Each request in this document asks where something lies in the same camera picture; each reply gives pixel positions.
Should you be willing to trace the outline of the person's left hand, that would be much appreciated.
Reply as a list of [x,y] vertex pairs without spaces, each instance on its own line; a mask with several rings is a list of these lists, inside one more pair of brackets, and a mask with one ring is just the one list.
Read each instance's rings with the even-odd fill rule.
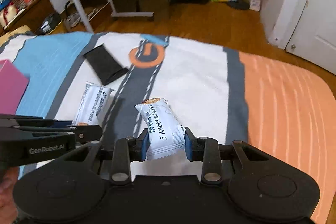
[[19,168],[6,171],[1,181],[0,219],[3,224],[11,224],[17,218],[17,208],[13,200],[13,189],[18,180]]

